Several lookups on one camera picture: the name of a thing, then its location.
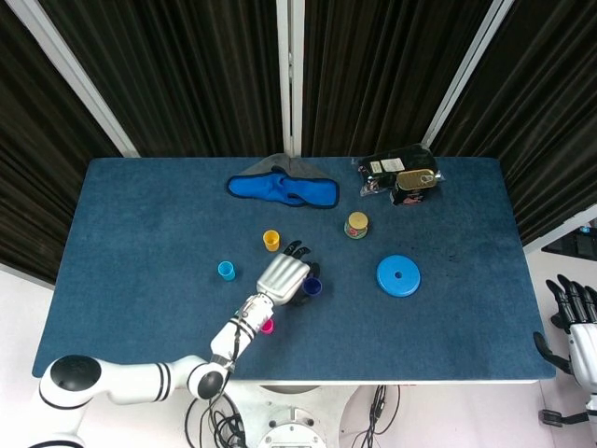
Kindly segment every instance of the white floor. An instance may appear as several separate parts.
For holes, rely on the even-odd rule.
[[[556,306],[545,280],[563,273],[579,283],[597,286],[597,262],[542,252],[534,252],[527,260],[548,340],[555,353],[567,354],[563,333],[548,322]],[[50,301],[50,290],[0,272],[2,446],[22,446],[17,442],[19,435],[28,431],[23,415],[36,387],[30,371]],[[389,419],[395,393],[391,387],[378,427],[384,427]],[[372,394],[373,387],[361,387],[346,407],[340,422],[342,448],[349,448],[354,435],[367,427]],[[589,448],[594,445],[587,425],[551,428],[537,421],[537,412],[546,405],[563,414],[582,412],[585,398],[574,380],[563,374],[530,385],[403,386],[398,418],[378,442],[381,448]],[[187,446],[182,423],[189,402],[185,391],[177,391],[163,403],[128,407],[114,406],[100,397],[91,404],[80,435],[88,448],[182,448]]]

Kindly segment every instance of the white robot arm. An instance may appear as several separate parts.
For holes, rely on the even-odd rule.
[[[77,436],[90,401],[106,393],[116,404],[163,401],[176,388],[186,387],[195,398],[213,399],[223,392],[237,358],[271,318],[273,307],[288,303],[310,270],[300,257],[300,242],[279,254],[257,280],[257,294],[249,297],[214,337],[209,362],[183,357],[172,363],[119,365],[93,357],[67,356],[44,373],[34,396],[31,448],[83,448]]]
[[[558,303],[558,313],[551,322],[568,335],[570,358],[554,355],[541,333],[534,333],[535,346],[546,361],[574,375],[590,399],[584,413],[562,417],[558,412],[544,409],[539,419],[555,427],[589,421],[597,445],[597,291],[571,282],[563,275],[558,275],[558,280],[563,290],[555,282],[547,281]]]

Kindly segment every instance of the black curtain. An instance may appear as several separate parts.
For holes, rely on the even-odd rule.
[[[491,0],[308,0],[302,154],[418,143]]]
[[[0,262],[53,283],[89,161],[119,156],[0,2]]]
[[[432,149],[501,161],[524,243],[597,203],[597,2],[514,2]]]
[[[41,0],[142,156],[284,150],[275,0]]]

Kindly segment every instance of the blue plastic disc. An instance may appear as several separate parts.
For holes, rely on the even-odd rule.
[[[407,297],[421,284],[421,273],[411,259],[392,255],[377,267],[377,283],[391,296]]]

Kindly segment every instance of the table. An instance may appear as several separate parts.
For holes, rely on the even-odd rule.
[[[209,358],[209,343],[273,259],[261,235],[300,239],[324,292],[274,310],[276,331],[244,352],[235,379],[260,384],[528,381],[553,377],[499,162],[438,158],[446,181],[423,203],[361,198],[350,158],[306,159],[340,184],[330,210],[242,200],[227,179],[257,159],[98,159],[90,164],[33,368],[85,354],[118,363]],[[362,240],[343,232],[360,210]],[[402,254],[418,291],[393,298],[377,264]],[[224,282],[219,261],[234,262]]]

